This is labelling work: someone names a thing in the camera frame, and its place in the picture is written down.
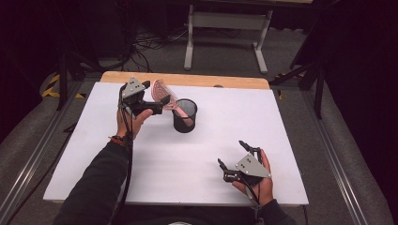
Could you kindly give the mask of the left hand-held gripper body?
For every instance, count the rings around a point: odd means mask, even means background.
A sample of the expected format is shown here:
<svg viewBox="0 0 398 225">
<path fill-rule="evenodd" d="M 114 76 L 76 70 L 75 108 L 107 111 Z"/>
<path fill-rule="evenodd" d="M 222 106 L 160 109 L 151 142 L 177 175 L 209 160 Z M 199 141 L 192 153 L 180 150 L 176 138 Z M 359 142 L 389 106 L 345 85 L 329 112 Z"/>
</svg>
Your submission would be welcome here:
<svg viewBox="0 0 398 225">
<path fill-rule="evenodd" d="M 131 77 L 119 90 L 118 107 L 136 116 L 146 109 L 151 109 L 153 115 L 162 114 L 163 105 L 160 101 L 148 102 L 144 100 L 145 88 L 142 83 Z"/>
</svg>

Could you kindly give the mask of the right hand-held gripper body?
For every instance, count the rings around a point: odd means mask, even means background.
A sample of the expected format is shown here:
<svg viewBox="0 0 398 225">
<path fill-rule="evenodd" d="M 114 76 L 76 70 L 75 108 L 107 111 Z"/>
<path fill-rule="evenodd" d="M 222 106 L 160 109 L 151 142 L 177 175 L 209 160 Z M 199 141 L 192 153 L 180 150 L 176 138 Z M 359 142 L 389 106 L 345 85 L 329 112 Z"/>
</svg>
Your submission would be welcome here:
<svg viewBox="0 0 398 225">
<path fill-rule="evenodd" d="M 236 163 L 235 169 L 223 172 L 223 180 L 228 183 L 238 181 L 248 187 L 259 184 L 263 178 L 270 178 L 271 173 L 263 164 L 259 147 L 253 148 L 253 152 L 243 157 Z"/>
</svg>

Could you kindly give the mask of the pink hairbrush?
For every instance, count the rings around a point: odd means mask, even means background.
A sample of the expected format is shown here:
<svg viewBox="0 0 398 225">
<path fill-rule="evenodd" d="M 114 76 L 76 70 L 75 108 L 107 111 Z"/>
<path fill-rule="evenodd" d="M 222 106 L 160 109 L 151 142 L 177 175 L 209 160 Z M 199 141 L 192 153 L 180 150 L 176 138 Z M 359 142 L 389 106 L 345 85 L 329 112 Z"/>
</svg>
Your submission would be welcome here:
<svg viewBox="0 0 398 225">
<path fill-rule="evenodd" d="M 163 80 L 156 80 L 151 87 L 151 96 L 155 101 L 161 101 L 163 98 L 169 97 L 170 100 L 163 106 L 166 111 L 175 110 L 184 121 L 187 127 L 193 125 L 193 120 L 189 118 L 186 112 L 176 103 L 178 97 L 176 94 L 165 84 Z"/>
</svg>

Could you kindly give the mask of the black mesh pen holder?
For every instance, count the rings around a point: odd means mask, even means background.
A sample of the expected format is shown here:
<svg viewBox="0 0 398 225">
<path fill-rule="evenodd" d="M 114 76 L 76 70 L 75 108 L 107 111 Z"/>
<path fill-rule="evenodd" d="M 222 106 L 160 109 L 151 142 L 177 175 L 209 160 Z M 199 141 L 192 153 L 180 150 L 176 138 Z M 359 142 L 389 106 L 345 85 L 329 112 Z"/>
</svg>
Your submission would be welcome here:
<svg viewBox="0 0 398 225">
<path fill-rule="evenodd" d="M 180 133 L 189 133 L 195 128 L 197 105 L 187 98 L 179 99 L 176 107 L 172 109 L 174 117 L 174 128 Z"/>
</svg>

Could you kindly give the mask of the person's right hand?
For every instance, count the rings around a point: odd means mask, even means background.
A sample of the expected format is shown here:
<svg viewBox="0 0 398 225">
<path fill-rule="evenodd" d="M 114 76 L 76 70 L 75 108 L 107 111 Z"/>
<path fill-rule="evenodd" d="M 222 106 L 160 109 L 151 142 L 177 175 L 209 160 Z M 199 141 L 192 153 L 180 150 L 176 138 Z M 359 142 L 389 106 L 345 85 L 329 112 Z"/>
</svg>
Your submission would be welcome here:
<svg viewBox="0 0 398 225">
<path fill-rule="evenodd" d="M 253 200 L 257 200 L 258 205 L 264 206 L 273 200 L 273 181 L 271 178 L 263 178 L 259 184 L 252 187 L 253 192 L 250 192 L 244 184 L 238 181 L 233 182 L 232 186 Z"/>
</svg>

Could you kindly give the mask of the person's left hand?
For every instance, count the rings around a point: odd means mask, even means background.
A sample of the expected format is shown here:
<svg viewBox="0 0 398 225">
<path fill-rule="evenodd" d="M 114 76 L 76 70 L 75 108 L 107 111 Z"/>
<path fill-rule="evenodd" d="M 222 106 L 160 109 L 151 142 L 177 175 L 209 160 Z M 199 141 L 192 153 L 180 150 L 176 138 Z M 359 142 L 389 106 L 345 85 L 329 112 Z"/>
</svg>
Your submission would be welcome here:
<svg viewBox="0 0 398 225">
<path fill-rule="evenodd" d="M 116 112 L 117 132 L 115 135 L 124 138 L 127 134 L 130 134 L 131 139 L 134 141 L 141 129 L 141 126 L 144 124 L 145 120 L 152 115 L 152 113 L 153 111 L 151 109 L 146 109 L 135 117 L 132 117 L 123 109 L 118 108 Z"/>
</svg>

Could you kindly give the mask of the white table mat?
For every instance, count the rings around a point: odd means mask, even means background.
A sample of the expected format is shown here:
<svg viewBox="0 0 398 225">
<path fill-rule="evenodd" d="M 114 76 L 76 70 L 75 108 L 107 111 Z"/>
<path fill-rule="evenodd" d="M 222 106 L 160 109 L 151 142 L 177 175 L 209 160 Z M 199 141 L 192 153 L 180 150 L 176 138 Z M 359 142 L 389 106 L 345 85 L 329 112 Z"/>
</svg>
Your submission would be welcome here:
<svg viewBox="0 0 398 225">
<path fill-rule="evenodd" d="M 116 130 L 120 86 L 94 85 L 79 122 L 44 193 L 64 201 L 85 168 Z M 273 195 L 282 205 L 308 198 L 274 94 L 264 89 L 174 86 L 173 92 L 198 106 L 189 133 L 173 127 L 170 112 L 148 118 L 133 145 L 127 197 L 132 204 L 246 206 L 249 200 L 222 179 L 221 162 L 233 169 L 247 143 L 265 150 Z"/>
</svg>

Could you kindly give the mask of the yellow black hazard tape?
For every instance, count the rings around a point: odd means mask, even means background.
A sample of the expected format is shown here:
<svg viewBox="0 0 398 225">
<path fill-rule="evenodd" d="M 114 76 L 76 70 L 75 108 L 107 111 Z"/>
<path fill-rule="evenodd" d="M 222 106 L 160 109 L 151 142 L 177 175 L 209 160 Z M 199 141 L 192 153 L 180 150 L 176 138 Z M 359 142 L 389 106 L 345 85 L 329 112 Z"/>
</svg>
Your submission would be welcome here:
<svg viewBox="0 0 398 225">
<path fill-rule="evenodd" d="M 282 78 L 282 77 L 284 77 L 286 75 L 287 75 L 287 73 L 279 73 L 279 74 L 277 74 L 275 76 L 275 79 L 280 79 L 280 78 Z M 298 75 L 293 76 L 291 79 L 293 79 L 295 81 L 300 81 L 304 77 L 304 75 L 305 75 L 304 73 L 300 73 Z M 283 92 L 282 92 L 282 90 L 278 89 L 277 90 L 277 94 L 278 94 L 278 99 L 279 100 L 283 100 Z"/>
<path fill-rule="evenodd" d="M 50 79 L 47 87 L 42 92 L 41 96 L 44 98 L 46 98 L 46 97 L 60 98 L 60 93 L 54 91 L 54 87 L 58 81 L 60 81 L 60 74 L 53 75 L 53 77 Z M 77 93 L 75 95 L 75 97 L 76 98 L 86 98 L 86 94 L 85 93 Z"/>
</svg>

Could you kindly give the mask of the black tripod stand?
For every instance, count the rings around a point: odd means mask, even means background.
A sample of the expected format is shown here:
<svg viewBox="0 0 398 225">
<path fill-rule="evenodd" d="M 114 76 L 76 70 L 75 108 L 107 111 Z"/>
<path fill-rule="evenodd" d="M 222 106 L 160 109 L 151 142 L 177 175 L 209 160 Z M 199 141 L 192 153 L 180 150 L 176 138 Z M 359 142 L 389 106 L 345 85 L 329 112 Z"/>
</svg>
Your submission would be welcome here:
<svg viewBox="0 0 398 225">
<path fill-rule="evenodd" d="M 281 83 L 284 83 L 299 74 L 303 73 L 304 76 L 298 82 L 298 88 L 300 90 L 309 91 L 313 84 L 316 84 L 315 87 L 315 96 L 314 96 L 314 112 L 318 119 L 322 118 L 321 115 L 321 104 L 323 97 L 323 88 L 325 75 L 320 62 L 312 62 L 307 65 L 298 67 L 296 69 L 291 70 L 290 72 L 275 78 L 274 80 L 269 82 L 271 87 L 277 86 Z"/>
<path fill-rule="evenodd" d="M 76 52 L 63 51 L 59 54 L 58 72 L 60 80 L 60 97 L 57 110 L 60 111 L 67 103 L 69 98 L 68 76 L 74 81 L 81 82 L 85 77 L 82 63 L 88 65 L 95 72 L 105 72 L 105 69 L 98 64 L 84 58 Z"/>
</svg>

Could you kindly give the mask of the grey metal floor rail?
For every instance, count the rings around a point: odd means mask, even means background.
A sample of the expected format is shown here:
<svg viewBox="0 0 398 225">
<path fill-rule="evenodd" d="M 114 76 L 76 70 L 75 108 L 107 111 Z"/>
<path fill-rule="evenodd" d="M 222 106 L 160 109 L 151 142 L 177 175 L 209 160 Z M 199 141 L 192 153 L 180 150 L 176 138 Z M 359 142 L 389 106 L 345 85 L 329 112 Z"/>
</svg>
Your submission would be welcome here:
<svg viewBox="0 0 398 225">
<path fill-rule="evenodd" d="M 314 120 L 316 129 L 319 133 L 322 143 L 324 144 L 327 161 L 331 167 L 334 179 L 337 182 L 340 192 L 344 198 L 344 202 L 345 202 L 345 204 L 347 206 L 347 210 L 354 222 L 354 225 L 369 225 L 368 221 L 360 207 L 360 204 L 359 204 L 357 196 L 353 190 L 353 187 L 351 186 L 351 183 L 345 173 L 343 165 L 342 165 L 340 159 L 338 159 L 338 156 L 335 152 L 335 148 L 332 144 L 329 134 L 328 134 L 322 120 L 319 119 L 317 117 L 317 114 L 315 113 L 313 98 L 312 98 L 311 94 L 304 91 L 301 93 L 301 95 L 302 95 L 304 102 L 305 102 L 307 108 L 309 109 L 310 114 Z"/>
<path fill-rule="evenodd" d="M 70 103 L 78 94 L 81 86 L 82 82 L 74 82 L 70 88 L 66 89 L 67 93 L 59 99 L 59 102 L 62 104 L 61 109 L 54 112 L 50 124 L 40 136 L 38 143 L 35 145 L 35 149 L 33 150 L 29 159 L 24 163 L 22 170 L 19 172 L 16 178 L 16 181 L 0 205 L 0 225 L 8 225 L 10 223 L 11 215 L 16 211 L 24 191 L 26 190 L 30 180 L 36 172 L 39 163 L 46 153 L 47 145 L 52 140 L 57 126 L 64 117 L 65 111 L 68 109 Z"/>
</svg>

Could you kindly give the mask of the white metal table frame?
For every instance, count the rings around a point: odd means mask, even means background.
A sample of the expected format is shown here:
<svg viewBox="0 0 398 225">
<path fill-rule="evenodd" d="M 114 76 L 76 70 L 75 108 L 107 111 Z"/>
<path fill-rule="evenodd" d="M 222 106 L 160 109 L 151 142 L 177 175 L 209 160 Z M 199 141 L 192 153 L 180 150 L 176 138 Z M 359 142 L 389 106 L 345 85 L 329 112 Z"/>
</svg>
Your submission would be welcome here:
<svg viewBox="0 0 398 225">
<path fill-rule="evenodd" d="M 260 72 L 267 74 L 268 67 L 266 65 L 262 49 L 272 15 L 272 10 L 268 10 L 264 15 L 202 12 L 196 11 L 194 9 L 194 5 L 190 5 L 188 14 L 188 42 L 185 53 L 184 68 L 186 70 L 190 70 L 192 65 L 194 27 L 255 30 L 259 32 L 259 39 L 253 43 L 253 51 Z"/>
</svg>

